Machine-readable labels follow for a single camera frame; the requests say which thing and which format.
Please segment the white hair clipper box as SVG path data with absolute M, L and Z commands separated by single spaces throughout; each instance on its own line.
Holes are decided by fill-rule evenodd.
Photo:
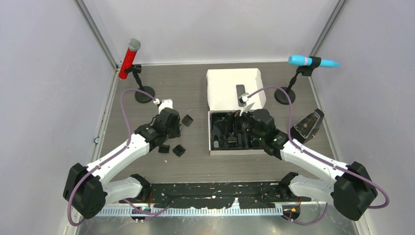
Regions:
M 261 155 L 259 141 L 247 135 L 228 138 L 224 134 L 225 117 L 231 111 L 244 109 L 238 100 L 243 94 L 251 94 L 263 88 L 261 72 L 258 68 L 215 69 L 207 71 L 208 137 L 210 155 Z

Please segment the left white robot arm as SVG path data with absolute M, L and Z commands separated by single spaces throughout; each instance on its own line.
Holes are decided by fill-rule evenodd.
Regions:
M 144 177 L 132 174 L 124 180 L 113 181 L 113 178 L 136 159 L 180 135 L 179 112 L 163 108 L 151 123 L 139 126 L 126 142 L 104 157 L 87 165 L 73 165 L 63 198 L 70 209 L 76 209 L 85 219 L 96 216 L 105 205 L 124 199 L 146 202 L 152 187 Z

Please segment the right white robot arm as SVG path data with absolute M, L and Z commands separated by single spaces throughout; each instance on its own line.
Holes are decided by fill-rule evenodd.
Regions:
M 324 117 L 320 109 L 296 123 L 289 133 L 276 128 L 274 118 L 266 109 L 236 111 L 232 117 L 235 133 L 257 139 L 260 149 L 268 155 L 300 166 L 318 177 L 315 180 L 295 172 L 288 173 L 280 181 L 282 199 L 316 199 L 332 204 L 344 217 L 358 221 L 378 196 L 362 164 L 345 164 L 304 146 L 320 129 Z

